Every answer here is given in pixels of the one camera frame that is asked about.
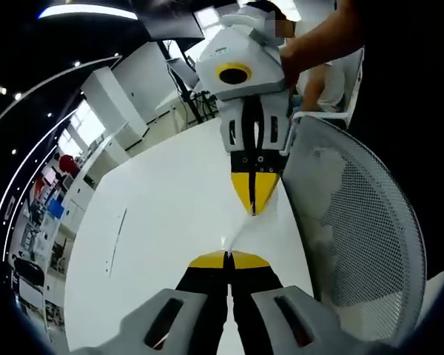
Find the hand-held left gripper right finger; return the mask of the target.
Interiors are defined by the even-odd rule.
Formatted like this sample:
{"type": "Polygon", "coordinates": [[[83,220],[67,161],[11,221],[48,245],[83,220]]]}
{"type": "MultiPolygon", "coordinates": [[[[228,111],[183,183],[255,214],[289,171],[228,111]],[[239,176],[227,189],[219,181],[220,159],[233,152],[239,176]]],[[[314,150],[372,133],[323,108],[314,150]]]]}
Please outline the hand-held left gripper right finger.
{"type": "Polygon", "coordinates": [[[345,332],[333,310],[295,285],[283,286],[263,258],[229,255],[233,314],[246,354],[393,354],[383,342],[345,332]]]}

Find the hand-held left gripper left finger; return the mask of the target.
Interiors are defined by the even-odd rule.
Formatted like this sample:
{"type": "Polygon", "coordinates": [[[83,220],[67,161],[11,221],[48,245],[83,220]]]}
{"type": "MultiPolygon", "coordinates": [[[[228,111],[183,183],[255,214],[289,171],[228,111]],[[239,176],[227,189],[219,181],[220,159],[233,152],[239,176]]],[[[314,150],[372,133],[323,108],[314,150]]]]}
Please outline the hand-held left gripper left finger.
{"type": "Polygon", "coordinates": [[[176,289],[162,289],[126,315],[116,336],[73,353],[189,354],[203,312],[227,291],[225,259],[224,250],[196,257],[176,289]]]}

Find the person's right hand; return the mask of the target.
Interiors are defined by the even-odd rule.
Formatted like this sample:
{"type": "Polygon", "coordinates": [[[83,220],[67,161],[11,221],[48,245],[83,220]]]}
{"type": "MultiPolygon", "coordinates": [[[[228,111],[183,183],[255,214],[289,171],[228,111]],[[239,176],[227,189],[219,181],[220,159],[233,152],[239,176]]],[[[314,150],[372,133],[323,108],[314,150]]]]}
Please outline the person's right hand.
{"type": "Polygon", "coordinates": [[[280,60],[286,85],[292,87],[298,80],[303,60],[295,49],[284,47],[280,51],[280,60]]]}

